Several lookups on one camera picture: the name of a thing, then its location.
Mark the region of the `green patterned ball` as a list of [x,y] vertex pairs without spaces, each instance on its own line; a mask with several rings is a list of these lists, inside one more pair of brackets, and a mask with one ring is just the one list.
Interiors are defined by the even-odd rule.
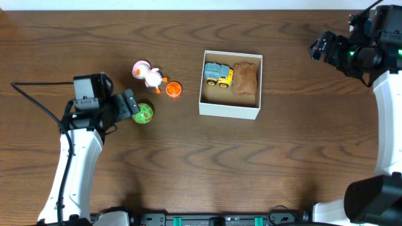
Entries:
[[133,115],[133,120],[138,124],[149,123],[154,115],[154,111],[149,104],[139,103],[139,112]]

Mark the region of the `white pink duck toy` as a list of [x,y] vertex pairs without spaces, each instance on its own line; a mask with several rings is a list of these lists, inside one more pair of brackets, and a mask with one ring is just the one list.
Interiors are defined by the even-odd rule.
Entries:
[[132,75],[136,79],[144,80],[147,87],[154,87],[157,94],[161,94],[159,86],[168,81],[167,77],[161,75],[159,68],[152,68],[145,60],[140,60],[133,65]]

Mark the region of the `brown plush toy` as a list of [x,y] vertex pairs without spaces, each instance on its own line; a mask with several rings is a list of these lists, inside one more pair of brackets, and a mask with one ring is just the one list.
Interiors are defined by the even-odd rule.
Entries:
[[234,67],[232,93],[234,95],[255,95],[257,92],[257,66],[243,62]]

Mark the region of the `yellow grey toy truck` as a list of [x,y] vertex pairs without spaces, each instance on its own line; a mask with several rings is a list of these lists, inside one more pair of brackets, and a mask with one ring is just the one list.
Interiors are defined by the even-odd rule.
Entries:
[[216,62],[204,65],[204,79],[208,85],[218,85],[221,88],[228,88],[233,84],[234,71],[227,65]]

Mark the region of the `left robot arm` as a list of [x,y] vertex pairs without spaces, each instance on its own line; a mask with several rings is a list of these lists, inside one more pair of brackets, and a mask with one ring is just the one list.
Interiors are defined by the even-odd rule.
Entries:
[[79,107],[80,99],[68,102],[60,129],[60,159],[52,190],[38,223],[66,224],[71,216],[90,221],[90,194],[95,166],[104,145],[106,124],[99,125],[104,116],[111,117],[111,125],[139,112],[133,91],[125,90],[108,100],[101,109]]

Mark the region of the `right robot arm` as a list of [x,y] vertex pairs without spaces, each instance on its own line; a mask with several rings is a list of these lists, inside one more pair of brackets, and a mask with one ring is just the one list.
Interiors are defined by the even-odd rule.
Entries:
[[378,107],[379,147],[374,175],[351,183],[345,196],[313,206],[313,222],[332,225],[401,225],[401,42],[354,31],[330,31],[310,47],[311,57],[346,76],[363,79]]

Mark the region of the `white cardboard box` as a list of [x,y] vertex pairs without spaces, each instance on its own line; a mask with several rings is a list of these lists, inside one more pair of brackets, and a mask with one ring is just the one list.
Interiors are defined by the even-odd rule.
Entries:
[[204,51],[199,114],[255,120],[261,109],[263,56]]

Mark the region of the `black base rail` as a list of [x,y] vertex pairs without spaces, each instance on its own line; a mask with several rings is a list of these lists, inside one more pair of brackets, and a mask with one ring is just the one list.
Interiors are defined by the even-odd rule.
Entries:
[[90,221],[94,225],[269,226],[312,220],[311,210],[292,210],[279,205],[267,213],[136,213],[124,207],[112,207],[101,213],[90,214]]

